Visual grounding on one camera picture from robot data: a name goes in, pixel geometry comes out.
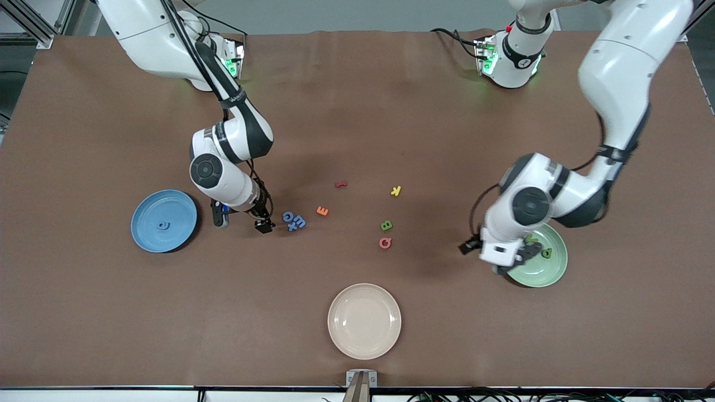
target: floor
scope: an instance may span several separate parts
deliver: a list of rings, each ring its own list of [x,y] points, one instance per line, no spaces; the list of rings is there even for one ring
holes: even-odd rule
[[[97,6],[86,0],[82,2],[86,13],[75,22],[75,34],[111,35],[107,23],[98,17]],[[463,31],[483,27],[500,29],[513,20],[514,14],[505,0],[208,0],[197,8],[251,34],[302,34],[317,30],[428,31],[436,27]],[[608,22],[601,8],[590,2],[560,9],[558,15],[561,28],[566,31],[599,30]],[[214,29],[232,31],[217,25],[213,23]],[[688,37],[704,89],[715,96],[715,13],[706,16]],[[4,46],[0,41],[0,71],[3,71],[0,73],[0,143],[3,119],[11,119],[25,80],[22,73],[5,71],[27,72],[35,53],[33,46]]]

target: white plate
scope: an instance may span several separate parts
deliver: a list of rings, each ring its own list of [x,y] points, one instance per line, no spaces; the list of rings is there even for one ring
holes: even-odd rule
[[[327,330],[341,352],[358,360],[378,358],[395,345],[402,328],[398,303],[385,289],[358,283],[335,296]]]

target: plate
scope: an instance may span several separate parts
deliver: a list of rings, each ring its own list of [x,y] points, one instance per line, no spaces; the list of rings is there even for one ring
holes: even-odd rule
[[[144,198],[132,216],[132,237],[151,253],[183,245],[196,228],[194,200],[179,190],[162,190]]]
[[[341,352],[358,360],[387,353],[400,336],[402,316],[388,291],[371,283],[344,289],[330,305],[327,330]]]
[[[508,272],[515,281],[530,288],[544,288],[558,282],[566,272],[568,253],[561,236],[546,223],[531,235],[543,245],[542,253]],[[543,252],[551,249],[551,257]]]

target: blue plate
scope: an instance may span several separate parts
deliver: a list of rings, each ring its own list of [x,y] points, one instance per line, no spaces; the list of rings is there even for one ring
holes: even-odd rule
[[[162,190],[146,197],[132,216],[132,237],[152,253],[165,253],[184,244],[196,228],[194,200],[179,190]]]

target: green plate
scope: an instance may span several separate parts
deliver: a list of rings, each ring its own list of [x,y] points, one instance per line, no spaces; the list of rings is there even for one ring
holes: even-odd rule
[[[534,230],[531,240],[543,245],[541,254],[530,259],[526,264],[512,269],[508,274],[515,281],[530,288],[544,288],[553,285],[566,272],[568,264],[566,244],[553,227],[546,223]]]

